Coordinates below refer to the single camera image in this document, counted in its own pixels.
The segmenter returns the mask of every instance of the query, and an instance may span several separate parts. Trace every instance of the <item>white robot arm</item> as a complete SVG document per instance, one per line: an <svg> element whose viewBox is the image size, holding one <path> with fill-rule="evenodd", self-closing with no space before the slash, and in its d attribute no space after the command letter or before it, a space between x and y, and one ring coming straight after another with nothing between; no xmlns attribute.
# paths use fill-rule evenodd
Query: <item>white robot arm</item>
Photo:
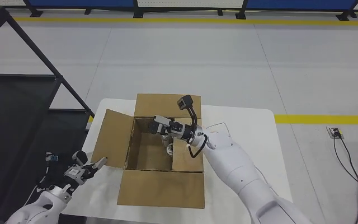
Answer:
<svg viewBox="0 0 358 224"><path fill-rule="evenodd" d="M162 116L155 116L151 126L153 134L169 135L182 139L199 150L214 169L217 176L229 186L248 209L254 224L309 224L310 220L291 202L280 198L264 182L250 157L240 145L235 143L227 133L210 133L196 124L196 115L192 108L192 98L186 95L178 102L181 110L187 109L192 117L192 124L186 125Z"/></svg>
<svg viewBox="0 0 358 224"><path fill-rule="evenodd" d="M72 193L87 179L92 178L107 162L107 157L103 157L95 164L84 165L87 162L87 156L82 151L76 152L72 159L73 164L59 178L56 185L51 185L43 191L35 202L17 210L6 224L58 223L59 215L71 200Z"/></svg>

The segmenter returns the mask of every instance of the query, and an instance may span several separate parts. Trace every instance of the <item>yellow floor line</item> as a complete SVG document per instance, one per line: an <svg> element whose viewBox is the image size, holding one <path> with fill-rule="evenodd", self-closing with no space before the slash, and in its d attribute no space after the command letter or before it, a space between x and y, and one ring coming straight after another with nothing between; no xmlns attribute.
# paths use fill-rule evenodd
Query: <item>yellow floor line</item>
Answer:
<svg viewBox="0 0 358 224"><path fill-rule="evenodd" d="M276 124L358 124L358 116L276 114Z"/></svg>
<svg viewBox="0 0 358 224"><path fill-rule="evenodd" d="M270 24L270 25L323 25L358 26L358 21L311 21L311 20L236 20L224 18L60 18L15 17L17 22L99 22L99 23L206 23L206 24Z"/></svg>

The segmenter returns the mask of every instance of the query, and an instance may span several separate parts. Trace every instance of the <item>wall socket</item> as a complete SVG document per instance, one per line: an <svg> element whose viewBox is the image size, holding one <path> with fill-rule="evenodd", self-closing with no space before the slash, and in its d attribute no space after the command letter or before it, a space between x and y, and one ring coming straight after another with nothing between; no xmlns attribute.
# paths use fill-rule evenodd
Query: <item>wall socket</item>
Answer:
<svg viewBox="0 0 358 224"><path fill-rule="evenodd" d="M334 134L335 134L334 130L336 128L337 127L327 127L328 134L329 134L330 138L332 138L332 139L334 139ZM342 139L344 139L345 137L343 136L342 131L339 128L337 128L337 129L341 133Z"/></svg>

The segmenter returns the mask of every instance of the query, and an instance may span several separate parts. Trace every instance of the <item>open cardboard box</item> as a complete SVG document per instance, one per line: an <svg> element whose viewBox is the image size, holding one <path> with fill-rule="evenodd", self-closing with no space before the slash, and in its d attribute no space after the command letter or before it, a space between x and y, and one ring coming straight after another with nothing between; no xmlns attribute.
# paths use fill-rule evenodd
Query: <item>open cardboard box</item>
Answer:
<svg viewBox="0 0 358 224"><path fill-rule="evenodd" d="M170 157L160 135L148 130L155 115L190 124L187 110L177 106L182 96L138 94L134 117L106 111L91 161L106 156L107 166L124 169L117 204L204 208L202 153L191 158L186 142L174 139ZM201 98L191 97L201 124Z"/></svg>

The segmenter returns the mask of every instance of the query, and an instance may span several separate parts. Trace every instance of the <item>white table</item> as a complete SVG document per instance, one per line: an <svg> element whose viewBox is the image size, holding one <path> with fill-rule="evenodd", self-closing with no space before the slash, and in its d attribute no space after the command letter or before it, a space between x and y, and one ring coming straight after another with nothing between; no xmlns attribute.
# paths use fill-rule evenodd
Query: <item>white table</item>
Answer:
<svg viewBox="0 0 358 224"><path fill-rule="evenodd" d="M134 108L135 100L101 101L83 145L83 150L89 157L95 148L106 109L133 115ZM202 106L203 126L220 122L227 124L232 138L251 156L276 192L292 201L273 113L262 109ZM241 200L220 181L206 159L205 209L118 206L117 196L122 173L120 169L104 166L94 178L76 190L63 213L163 224L251 223Z"/></svg>

